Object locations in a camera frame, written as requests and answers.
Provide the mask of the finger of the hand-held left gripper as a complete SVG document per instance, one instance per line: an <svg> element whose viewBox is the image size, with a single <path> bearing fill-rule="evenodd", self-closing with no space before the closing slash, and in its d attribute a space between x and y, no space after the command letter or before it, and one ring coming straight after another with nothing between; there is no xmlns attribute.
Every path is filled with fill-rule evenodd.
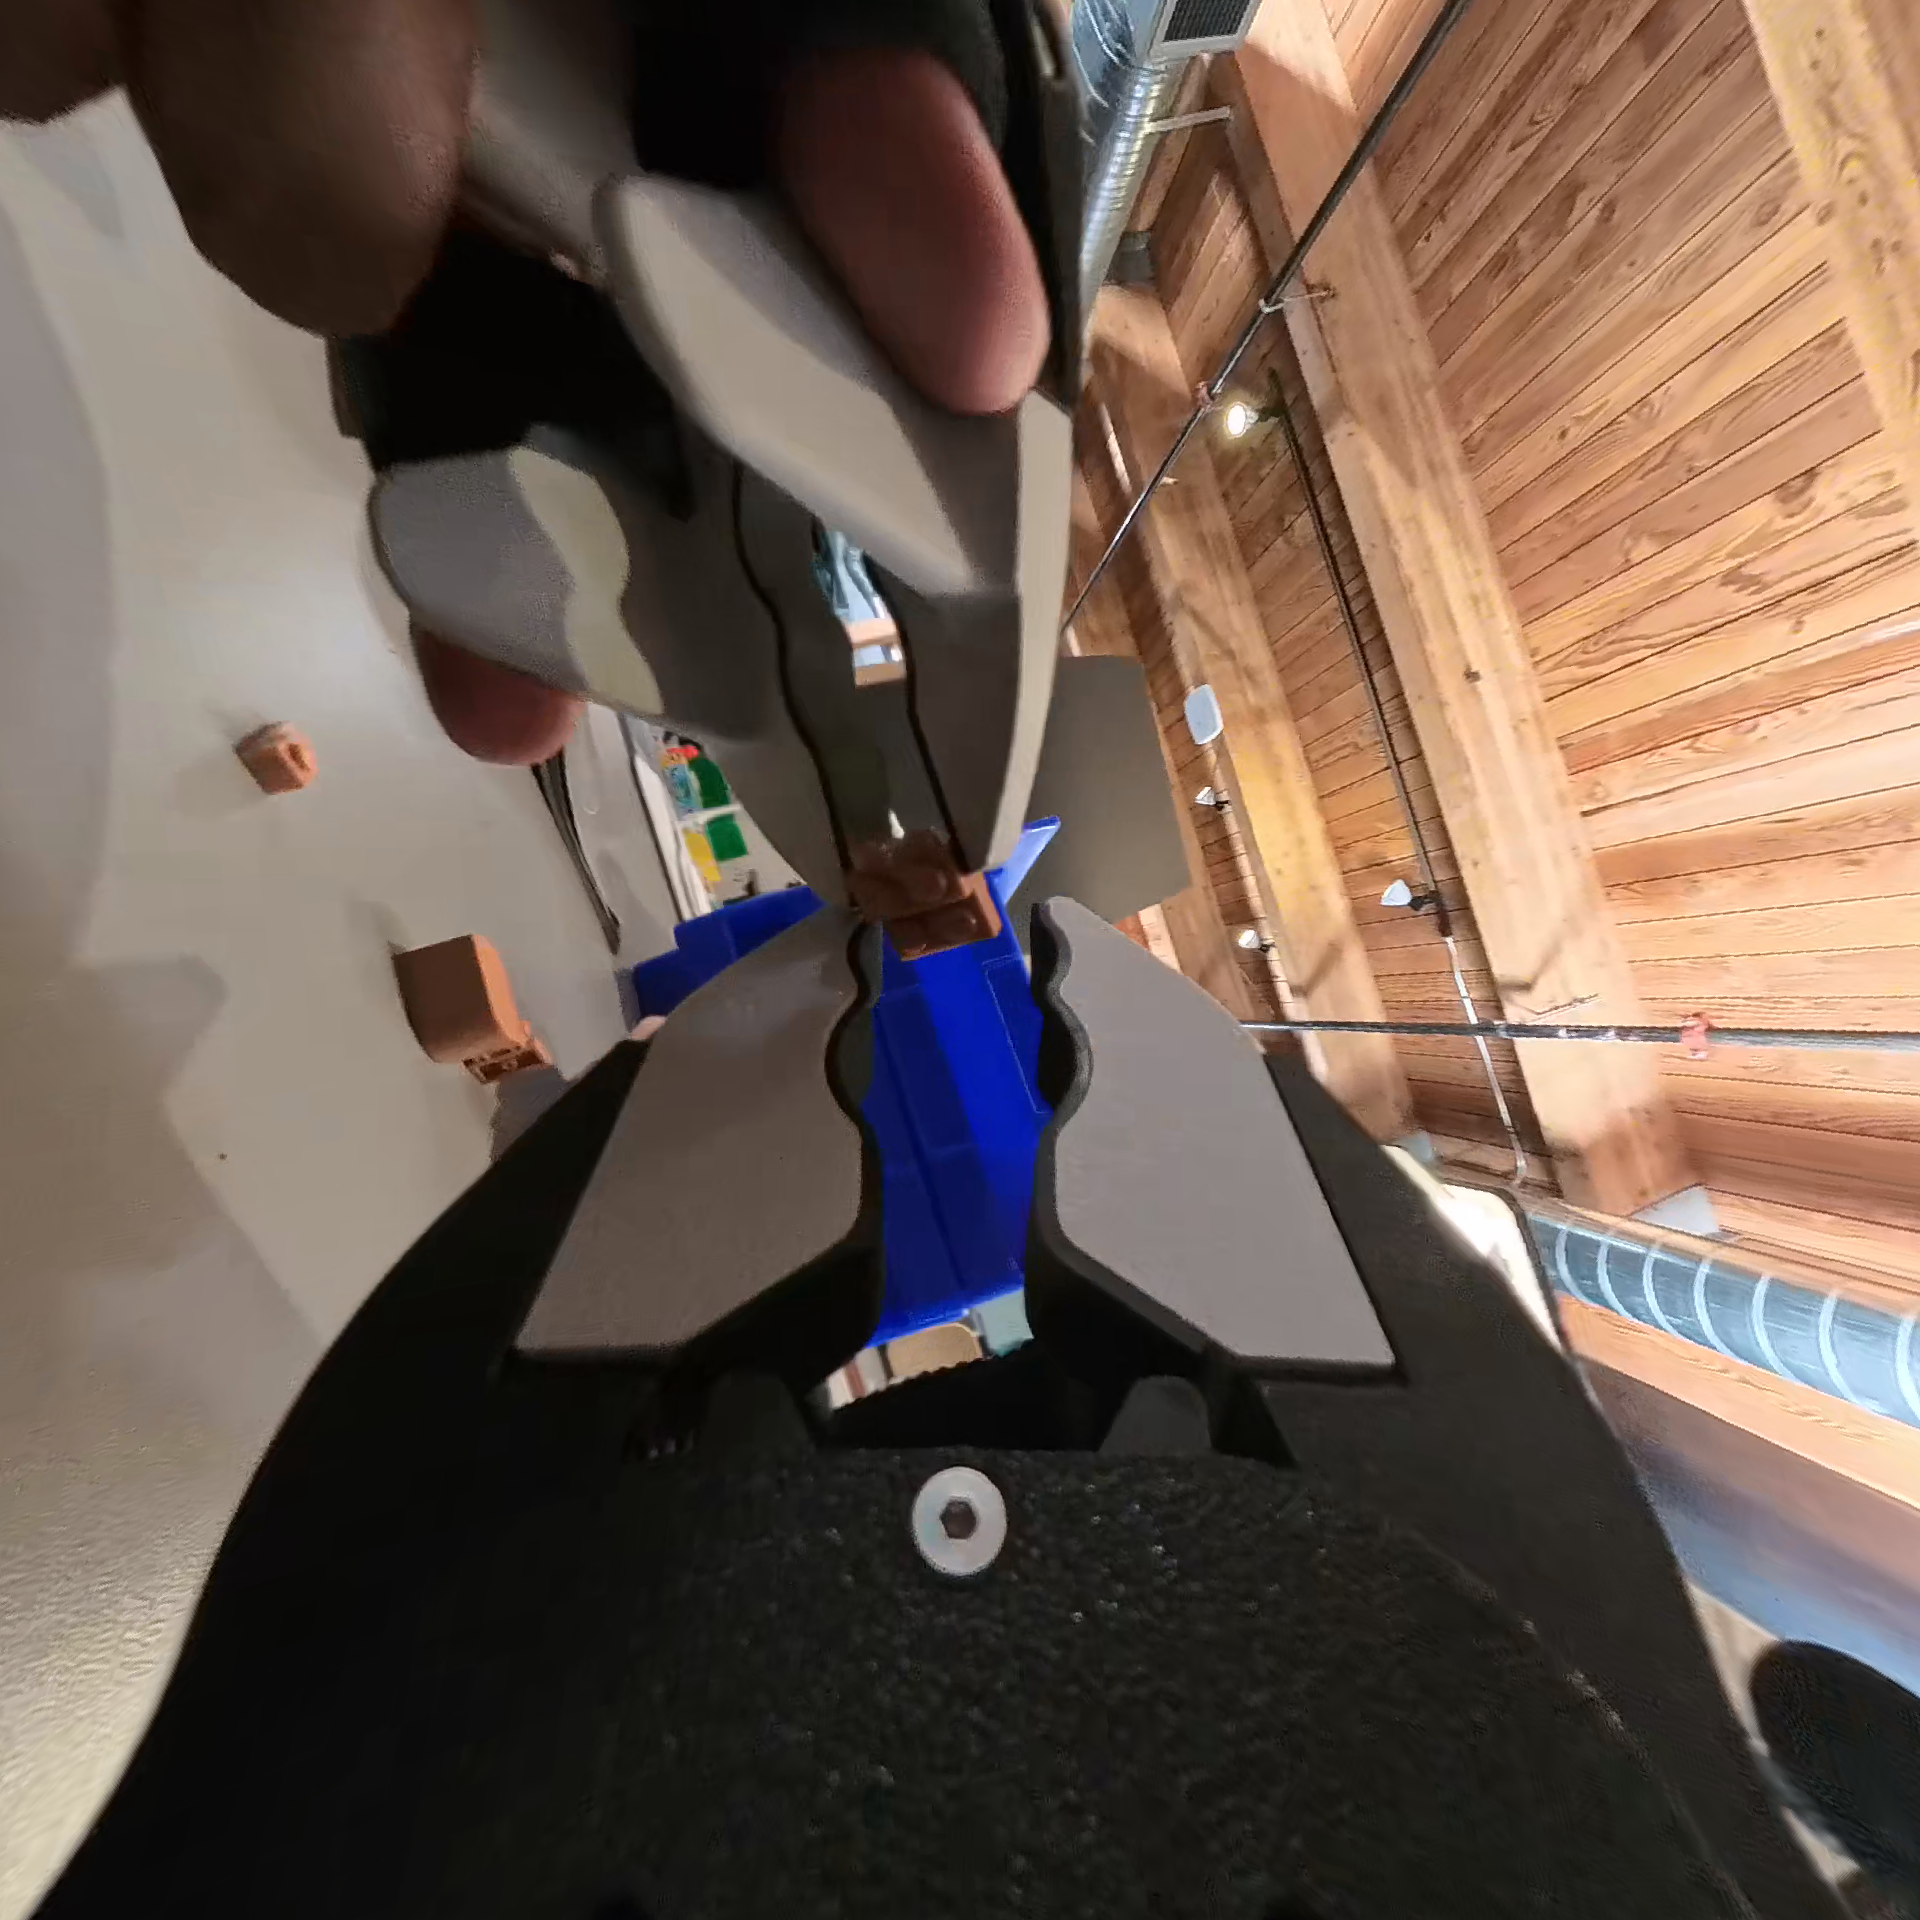
<svg viewBox="0 0 1920 1920"><path fill-rule="evenodd" d="M1041 763L1070 547L1070 422L1034 391L956 416L888 362L794 224L624 176L594 194L608 290L690 422L846 538L895 616L956 862L1003 862Z"/></svg>
<svg viewBox="0 0 1920 1920"><path fill-rule="evenodd" d="M544 426L515 448L386 468L369 519L424 630L700 740L799 875L842 877L898 836L815 519L704 438L679 506Z"/></svg>

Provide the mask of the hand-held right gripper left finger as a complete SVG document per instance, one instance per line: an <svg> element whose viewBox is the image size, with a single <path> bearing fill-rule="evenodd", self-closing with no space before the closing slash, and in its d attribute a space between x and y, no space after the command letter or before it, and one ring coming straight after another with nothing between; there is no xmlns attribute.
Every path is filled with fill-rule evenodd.
<svg viewBox="0 0 1920 1920"><path fill-rule="evenodd" d="M881 1319L874 930L817 909L664 1019L516 1351L842 1367Z"/></svg>

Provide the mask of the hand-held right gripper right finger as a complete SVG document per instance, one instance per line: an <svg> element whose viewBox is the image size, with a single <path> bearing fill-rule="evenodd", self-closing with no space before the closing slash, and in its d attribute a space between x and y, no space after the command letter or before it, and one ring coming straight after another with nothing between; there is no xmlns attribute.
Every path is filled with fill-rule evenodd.
<svg viewBox="0 0 1920 1920"><path fill-rule="evenodd" d="M1094 1376L1385 1379L1396 1355L1257 1037L1070 898L1031 919L1052 1118L1030 1326Z"/></svg>

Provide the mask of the small orange brick assembly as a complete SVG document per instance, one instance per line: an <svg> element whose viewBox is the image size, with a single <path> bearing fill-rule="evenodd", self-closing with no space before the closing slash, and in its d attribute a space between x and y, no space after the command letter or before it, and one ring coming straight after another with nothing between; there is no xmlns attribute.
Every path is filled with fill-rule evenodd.
<svg viewBox="0 0 1920 1920"><path fill-rule="evenodd" d="M984 871L966 871L938 832L852 844L848 898L906 963L986 943L1002 934L1002 909Z"/></svg>

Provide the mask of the grey desk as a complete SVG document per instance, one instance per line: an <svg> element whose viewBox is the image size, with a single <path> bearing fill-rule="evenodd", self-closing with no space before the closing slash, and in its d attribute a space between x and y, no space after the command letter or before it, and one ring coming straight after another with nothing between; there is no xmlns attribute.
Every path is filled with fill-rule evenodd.
<svg viewBox="0 0 1920 1920"><path fill-rule="evenodd" d="M560 1074L620 956L528 774L427 709L322 349L190 246L124 98L6 126L6 1915L139 1739L230 1516L375 1282L492 1162L393 954L481 933ZM319 774L234 754L284 723Z"/></svg>

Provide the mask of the person's left hand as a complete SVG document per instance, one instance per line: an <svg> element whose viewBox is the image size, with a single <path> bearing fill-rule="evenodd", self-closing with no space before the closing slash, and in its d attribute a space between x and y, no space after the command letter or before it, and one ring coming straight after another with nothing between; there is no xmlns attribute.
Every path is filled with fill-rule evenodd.
<svg viewBox="0 0 1920 1920"><path fill-rule="evenodd" d="M464 184L481 54L479 4L6 4L6 116L49 123L127 92L198 251L254 303L327 339L358 426L332 355L400 319L456 227L558 264L534 238L494 230ZM682 506L664 396L650 460L546 427L610 451Z"/></svg>

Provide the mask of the brown rounded brick piece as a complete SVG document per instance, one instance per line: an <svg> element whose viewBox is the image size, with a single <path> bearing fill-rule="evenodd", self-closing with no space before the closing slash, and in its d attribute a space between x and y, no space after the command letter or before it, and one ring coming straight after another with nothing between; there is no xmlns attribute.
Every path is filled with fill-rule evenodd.
<svg viewBox="0 0 1920 1920"><path fill-rule="evenodd" d="M435 1066L459 1066L486 1088L553 1066L486 934L400 949L392 967L406 1019Z"/></svg>

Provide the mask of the black board with wooden edge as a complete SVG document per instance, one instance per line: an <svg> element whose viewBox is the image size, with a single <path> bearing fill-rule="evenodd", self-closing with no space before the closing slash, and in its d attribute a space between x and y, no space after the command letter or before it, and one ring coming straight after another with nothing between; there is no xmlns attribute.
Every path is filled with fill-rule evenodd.
<svg viewBox="0 0 1920 1920"><path fill-rule="evenodd" d="M1110 923L1192 887L1183 815L1138 660L1059 660L1030 822L1056 835L1011 893L1016 942L1030 949L1039 903L1067 895Z"/></svg>

